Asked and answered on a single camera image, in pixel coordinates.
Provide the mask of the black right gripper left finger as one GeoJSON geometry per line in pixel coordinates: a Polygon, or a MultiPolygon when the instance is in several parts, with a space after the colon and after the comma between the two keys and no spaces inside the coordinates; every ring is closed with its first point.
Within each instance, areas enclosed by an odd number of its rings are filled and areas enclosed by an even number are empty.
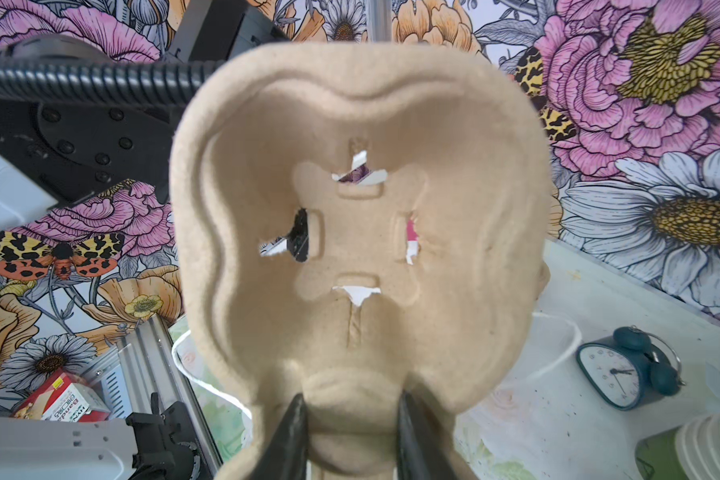
{"type": "Polygon", "coordinates": [[[302,393],[286,409],[250,480],[305,480],[308,465],[308,411],[302,393]]]}

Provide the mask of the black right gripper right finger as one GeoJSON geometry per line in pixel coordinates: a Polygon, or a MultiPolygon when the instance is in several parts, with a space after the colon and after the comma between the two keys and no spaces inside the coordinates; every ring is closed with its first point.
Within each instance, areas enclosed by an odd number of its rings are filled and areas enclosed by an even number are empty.
{"type": "Polygon", "coordinates": [[[453,468],[429,428],[414,397],[403,391],[398,403],[397,478],[401,480],[446,480],[453,468]]]}

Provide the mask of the pulp cup carrier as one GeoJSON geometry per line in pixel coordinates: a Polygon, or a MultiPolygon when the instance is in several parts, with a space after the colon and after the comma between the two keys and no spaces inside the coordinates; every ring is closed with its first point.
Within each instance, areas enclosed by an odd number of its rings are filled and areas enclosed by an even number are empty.
{"type": "Polygon", "coordinates": [[[448,47],[270,44],[202,84],[170,167],[191,334],[254,427],[218,477],[274,478],[301,397],[320,472],[391,478],[410,394],[471,478],[456,418],[516,362],[540,291],[549,146],[521,88],[448,47]]]}

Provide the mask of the teal alarm clock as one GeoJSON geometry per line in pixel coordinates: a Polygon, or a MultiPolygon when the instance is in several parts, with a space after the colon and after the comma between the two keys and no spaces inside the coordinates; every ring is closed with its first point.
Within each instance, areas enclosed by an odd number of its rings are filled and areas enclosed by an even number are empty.
{"type": "Polygon", "coordinates": [[[636,326],[580,345],[575,360],[595,392],[620,411],[673,397],[686,385],[677,352],[636,326]]]}

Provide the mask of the red and white carton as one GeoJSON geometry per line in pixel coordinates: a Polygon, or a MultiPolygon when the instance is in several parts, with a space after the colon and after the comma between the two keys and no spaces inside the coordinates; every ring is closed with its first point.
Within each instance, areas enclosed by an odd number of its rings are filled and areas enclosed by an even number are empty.
{"type": "Polygon", "coordinates": [[[54,422],[105,421],[110,409],[79,376],[58,369],[12,413],[13,418],[54,422]]]}

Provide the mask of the stack of green paper cups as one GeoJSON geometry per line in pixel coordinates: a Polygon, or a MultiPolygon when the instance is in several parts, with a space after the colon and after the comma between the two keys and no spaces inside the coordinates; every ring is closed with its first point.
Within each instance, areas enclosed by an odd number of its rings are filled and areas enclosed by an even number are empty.
{"type": "Polygon", "coordinates": [[[720,413],[639,441],[635,461],[644,479],[720,479],[720,413]]]}

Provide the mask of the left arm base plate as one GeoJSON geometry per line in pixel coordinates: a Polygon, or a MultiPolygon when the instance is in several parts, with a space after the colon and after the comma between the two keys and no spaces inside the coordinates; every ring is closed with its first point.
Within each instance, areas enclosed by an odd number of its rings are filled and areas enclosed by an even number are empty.
{"type": "Polygon", "coordinates": [[[160,396],[153,392],[150,409],[149,414],[132,413],[126,418],[137,446],[129,479],[199,479],[203,457],[186,405],[177,401],[161,411],[160,396]]]}

